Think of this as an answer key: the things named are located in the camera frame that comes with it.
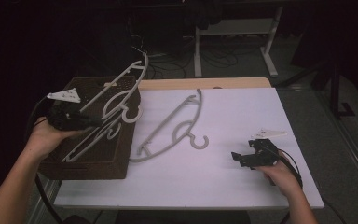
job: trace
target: dark brown box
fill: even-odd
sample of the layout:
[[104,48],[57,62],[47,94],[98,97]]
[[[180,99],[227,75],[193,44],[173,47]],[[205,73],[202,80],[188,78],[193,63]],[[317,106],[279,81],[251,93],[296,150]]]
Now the dark brown box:
[[[76,88],[80,98],[81,106],[85,105],[103,88],[105,83],[110,83],[114,77],[76,77],[65,88],[70,90]],[[117,85],[111,87],[95,103],[84,111],[84,114],[100,119],[106,102],[119,92],[130,90],[136,82],[135,77],[123,77]],[[124,98],[125,94],[114,100],[108,110],[114,108]],[[135,118],[138,114],[138,105],[141,95],[136,90],[127,101],[129,111],[127,117]],[[41,162],[39,172],[49,179],[60,180],[85,180],[85,179],[123,179],[126,177],[131,151],[133,131],[135,123],[126,123],[120,120],[119,133],[111,140],[103,137],[95,146],[84,155],[73,162],[62,162],[62,159],[91,131],[82,133],[76,138],[68,138]]]

